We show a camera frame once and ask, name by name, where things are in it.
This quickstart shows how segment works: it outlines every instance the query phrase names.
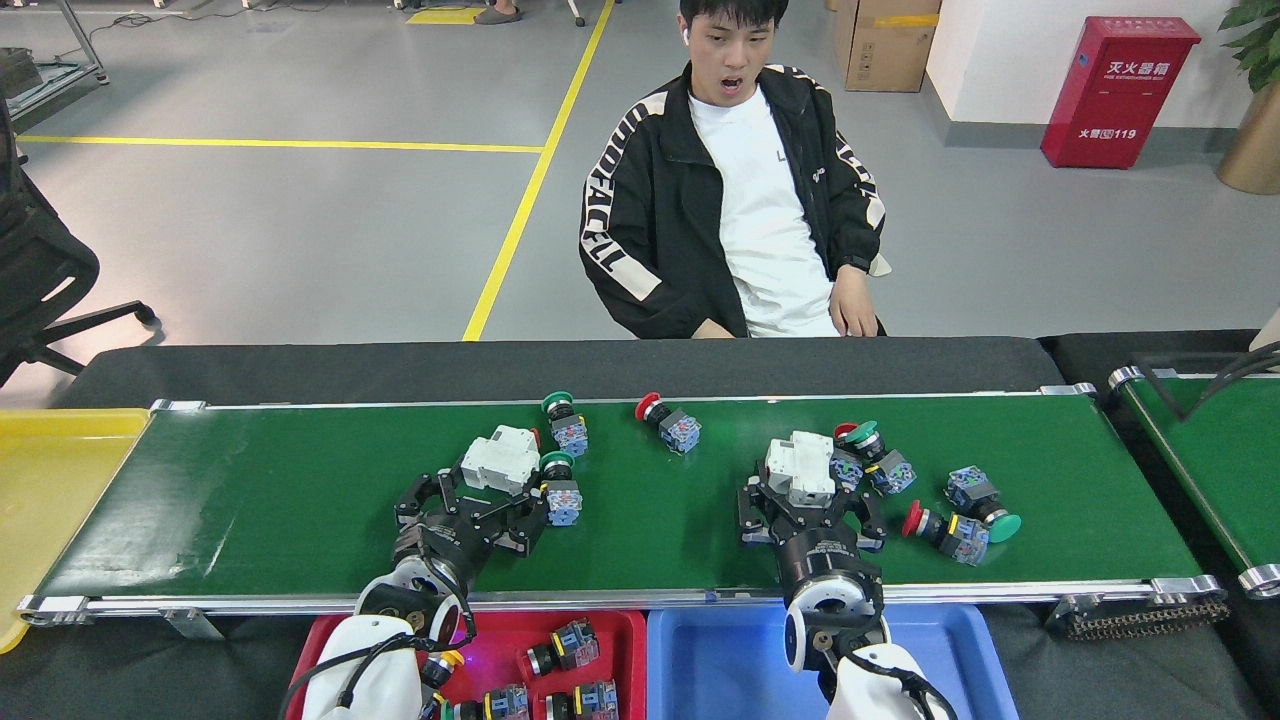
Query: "black jacket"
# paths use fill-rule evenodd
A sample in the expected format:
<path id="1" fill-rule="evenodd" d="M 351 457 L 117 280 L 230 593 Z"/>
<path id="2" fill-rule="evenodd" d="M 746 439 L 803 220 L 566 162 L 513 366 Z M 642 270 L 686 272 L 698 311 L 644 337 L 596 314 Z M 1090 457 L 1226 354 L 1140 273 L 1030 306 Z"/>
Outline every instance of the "black jacket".
<path id="1" fill-rule="evenodd" d="M 579 254 L 609 314 L 636 337 L 690 337 L 708 318 L 746 337 L 719 242 L 723 182 L 694 129 L 690 72 L 636 102 L 613 132 L 584 186 Z M 831 95 L 781 65 L 760 72 L 759 88 L 827 274 L 868 270 L 883 205 L 836 129 Z"/>

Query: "black hair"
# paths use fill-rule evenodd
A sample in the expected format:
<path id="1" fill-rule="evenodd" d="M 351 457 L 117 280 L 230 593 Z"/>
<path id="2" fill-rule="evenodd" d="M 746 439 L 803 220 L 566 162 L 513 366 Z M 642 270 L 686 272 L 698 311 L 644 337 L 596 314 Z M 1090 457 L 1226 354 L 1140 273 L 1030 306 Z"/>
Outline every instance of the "black hair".
<path id="1" fill-rule="evenodd" d="M 680 0 L 680 14 L 685 22 L 694 23 L 701 14 L 716 17 L 721 13 L 728 19 L 744 26 L 765 26 L 773 20 L 773 27 L 782 23 L 788 0 Z"/>

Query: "drive chain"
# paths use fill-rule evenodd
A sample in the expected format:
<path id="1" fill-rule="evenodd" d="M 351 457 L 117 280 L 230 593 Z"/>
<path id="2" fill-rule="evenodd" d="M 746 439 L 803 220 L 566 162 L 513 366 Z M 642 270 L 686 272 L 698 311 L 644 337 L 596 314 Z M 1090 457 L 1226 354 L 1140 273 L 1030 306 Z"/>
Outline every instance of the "drive chain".
<path id="1" fill-rule="evenodd" d="M 1211 625 L 1225 620 L 1230 614 L 1230 609 L 1219 600 L 1204 600 L 1196 605 L 1160 607 L 1093 620 L 1073 614 L 1068 619 L 1065 634 L 1071 641 L 1149 638 Z"/>

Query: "plant pot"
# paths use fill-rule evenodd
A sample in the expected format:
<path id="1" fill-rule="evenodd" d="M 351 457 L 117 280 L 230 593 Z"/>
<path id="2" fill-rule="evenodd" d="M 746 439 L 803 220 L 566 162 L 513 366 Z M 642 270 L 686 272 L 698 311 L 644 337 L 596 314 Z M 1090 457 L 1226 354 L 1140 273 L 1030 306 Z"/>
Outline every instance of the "plant pot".
<path id="1" fill-rule="evenodd" d="M 1217 179 L 1254 195 L 1280 195 L 1280 83 L 1253 96 Z"/>

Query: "man's hand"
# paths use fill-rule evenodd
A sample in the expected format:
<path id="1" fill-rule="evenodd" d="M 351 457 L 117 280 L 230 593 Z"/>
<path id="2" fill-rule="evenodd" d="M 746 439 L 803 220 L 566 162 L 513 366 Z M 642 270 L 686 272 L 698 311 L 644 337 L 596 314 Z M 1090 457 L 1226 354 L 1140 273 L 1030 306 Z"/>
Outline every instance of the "man's hand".
<path id="1" fill-rule="evenodd" d="M 694 331 L 694 340 L 707 340 L 709 337 L 733 337 L 733 333 L 724 329 L 723 325 L 707 318 L 703 324 L 698 325 Z"/>
<path id="2" fill-rule="evenodd" d="M 831 288 L 831 324 L 845 337 L 873 337 L 878 328 L 872 292 L 867 287 L 867 273 L 852 265 L 836 270 L 836 284 Z"/>

